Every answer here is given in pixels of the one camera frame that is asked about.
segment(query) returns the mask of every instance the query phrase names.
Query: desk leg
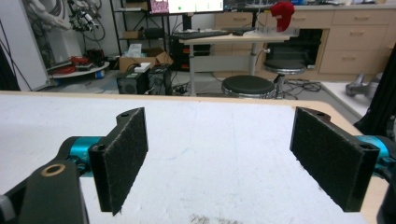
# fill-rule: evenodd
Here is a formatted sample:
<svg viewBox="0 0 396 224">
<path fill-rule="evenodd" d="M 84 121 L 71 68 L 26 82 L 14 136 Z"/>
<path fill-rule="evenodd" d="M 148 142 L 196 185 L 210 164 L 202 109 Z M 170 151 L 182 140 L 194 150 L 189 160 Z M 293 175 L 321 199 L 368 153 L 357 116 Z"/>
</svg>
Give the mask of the desk leg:
<svg viewBox="0 0 396 224">
<path fill-rule="evenodd" d="M 190 45 L 190 96 L 196 96 L 194 80 L 194 45 Z"/>
<path fill-rule="evenodd" d="M 256 61 L 257 61 L 257 43 L 252 43 L 251 51 L 250 51 L 250 62 L 249 62 L 249 68 L 248 68 L 248 71 L 251 76 L 254 76 Z"/>
</svg>

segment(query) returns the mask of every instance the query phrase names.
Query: stool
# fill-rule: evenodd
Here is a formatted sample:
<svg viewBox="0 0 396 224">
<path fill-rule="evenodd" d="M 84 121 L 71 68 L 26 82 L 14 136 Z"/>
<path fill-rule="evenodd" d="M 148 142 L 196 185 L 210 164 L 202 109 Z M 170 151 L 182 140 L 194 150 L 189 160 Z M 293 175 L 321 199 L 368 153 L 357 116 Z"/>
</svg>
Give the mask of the stool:
<svg viewBox="0 0 396 224">
<path fill-rule="evenodd" d="M 276 85 L 276 99 L 283 99 L 283 84 L 285 76 L 300 75 L 305 72 L 305 65 L 289 60 L 268 60 L 264 63 L 264 69 L 268 72 L 277 73 L 274 80 Z"/>
<path fill-rule="evenodd" d="M 275 85 L 262 77 L 235 76 L 222 81 L 224 93 L 240 98 L 271 99 L 275 95 Z"/>
</svg>

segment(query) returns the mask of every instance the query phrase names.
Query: foam pad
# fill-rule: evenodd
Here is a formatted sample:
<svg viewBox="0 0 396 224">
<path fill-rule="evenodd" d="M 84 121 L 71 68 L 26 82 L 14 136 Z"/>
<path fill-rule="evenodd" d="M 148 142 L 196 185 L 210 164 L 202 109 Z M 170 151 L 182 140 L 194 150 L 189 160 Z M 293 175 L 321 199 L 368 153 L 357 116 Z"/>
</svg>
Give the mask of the foam pad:
<svg viewBox="0 0 396 224">
<path fill-rule="evenodd" d="M 319 111 L 297 107 L 290 150 L 345 212 L 359 212 L 379 149 Z"/>
<path fill-rule="evenodd" d="M 117 116 L 118 125 L 89 150 L 101 210 L 116 215 L 148 152 L 144 108 Z"/>
</svg>

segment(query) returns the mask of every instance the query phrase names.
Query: white table surface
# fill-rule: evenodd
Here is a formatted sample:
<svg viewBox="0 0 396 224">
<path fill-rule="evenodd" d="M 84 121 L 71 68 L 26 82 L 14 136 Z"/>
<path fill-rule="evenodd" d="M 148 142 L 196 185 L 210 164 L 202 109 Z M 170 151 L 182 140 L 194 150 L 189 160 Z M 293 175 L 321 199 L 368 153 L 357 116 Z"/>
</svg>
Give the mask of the white table surface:
<svg viewBox="0 0 396 224">
<path fill-rule="evenodd" d="M 67 137 L 107 135 L 119 113 L 144 106 L 148 155 L 122 214 L 101 213 L 93 179 L 80 179 L 91 223 L 365 223 L 289 150 L 294 107 L 336 113 L 325 104 L 52 94 L 0 92 L 0 193 L 51 160 Z"/>
</svg>

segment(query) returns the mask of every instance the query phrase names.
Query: drawer handle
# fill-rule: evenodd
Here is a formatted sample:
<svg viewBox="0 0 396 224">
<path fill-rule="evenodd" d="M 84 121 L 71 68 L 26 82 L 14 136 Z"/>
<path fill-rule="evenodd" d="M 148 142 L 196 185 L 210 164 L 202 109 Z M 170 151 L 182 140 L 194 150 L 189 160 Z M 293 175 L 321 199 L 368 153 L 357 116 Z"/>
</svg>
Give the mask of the drawer handle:
<svg viewBox="0 0 396 224">
<path fill-rule="evenodd" d="M 294 21 L 305 21 L 306 17 L 293 17 Z"/>
<path fill-rule="evenodd" d="M 364 35 L 364 31 L 351 31 L 350 35 Z"/>
<path fill-rule="evenodd" d="M 354 61 L 355 59 L 355 56 L 343 56 L 344 61 Z"/>
<path fill-rule="evenodd" d="M 247 18 L 246 17 L 235 17 L 233 18 L 234 21 L 245 21 Z"/>
</svg>

